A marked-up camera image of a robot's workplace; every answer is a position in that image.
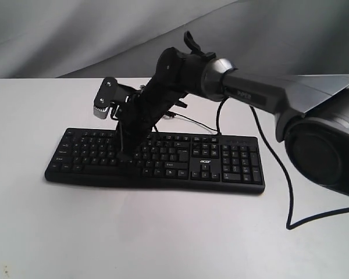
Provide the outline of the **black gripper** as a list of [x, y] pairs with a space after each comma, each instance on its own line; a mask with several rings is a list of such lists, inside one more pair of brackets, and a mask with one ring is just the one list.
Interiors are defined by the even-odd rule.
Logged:
[[121, 149], [117, 150], [117, 167], [121, 170], [140, 169], [132, 153], [152, 131], [156, 123], [187, 93], [157, 81], [149, 81], [139, 94], [120, 105], [116, 118]]

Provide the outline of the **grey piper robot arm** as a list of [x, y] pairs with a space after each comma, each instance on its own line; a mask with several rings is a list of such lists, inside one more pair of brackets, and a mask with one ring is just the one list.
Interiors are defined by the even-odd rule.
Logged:
[[171, 47], [155, 73], [117, 113], [121, 154], [130, 157], [183, 96], [233, 98], [275, 117], [275, 137], [307, 179], [349, 196], [349, 74], [282, 76], [247, 73], [205, 53], [189, 32], [190, 53]]

